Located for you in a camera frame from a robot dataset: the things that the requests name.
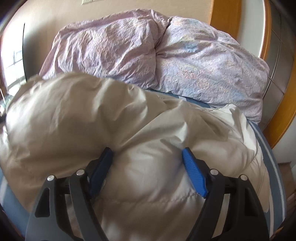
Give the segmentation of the cardboard box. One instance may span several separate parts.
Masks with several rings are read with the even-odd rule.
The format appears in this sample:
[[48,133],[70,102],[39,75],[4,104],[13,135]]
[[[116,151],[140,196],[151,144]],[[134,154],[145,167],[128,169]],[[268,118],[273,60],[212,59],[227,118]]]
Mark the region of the cardboard box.
[[279,163],[278,165],[285,188],[287,212],[291,212],[295,210],[295,182],[292,169],[290,167],[290,163]]

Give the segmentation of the pink floral duvet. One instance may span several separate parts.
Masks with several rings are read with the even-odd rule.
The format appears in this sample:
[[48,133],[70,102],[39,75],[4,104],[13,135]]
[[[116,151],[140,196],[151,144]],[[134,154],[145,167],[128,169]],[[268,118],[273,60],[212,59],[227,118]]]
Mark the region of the pink floral duvet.
[[84,72],[216,108],[234,104],[260,122],[269,67],[206,23],[134,9],[76,22],[55,36],[40,75]]

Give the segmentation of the white wall switch panel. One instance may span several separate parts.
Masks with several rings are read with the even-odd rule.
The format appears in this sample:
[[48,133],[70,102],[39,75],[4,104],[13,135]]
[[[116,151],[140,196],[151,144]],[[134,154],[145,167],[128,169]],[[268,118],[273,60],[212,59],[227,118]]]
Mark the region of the white wall switch panel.
[[95,2],[96,0],[82,0],[82,5],[84,5],[84,4],[89,4],[89,3],[93,3],[93,2]]

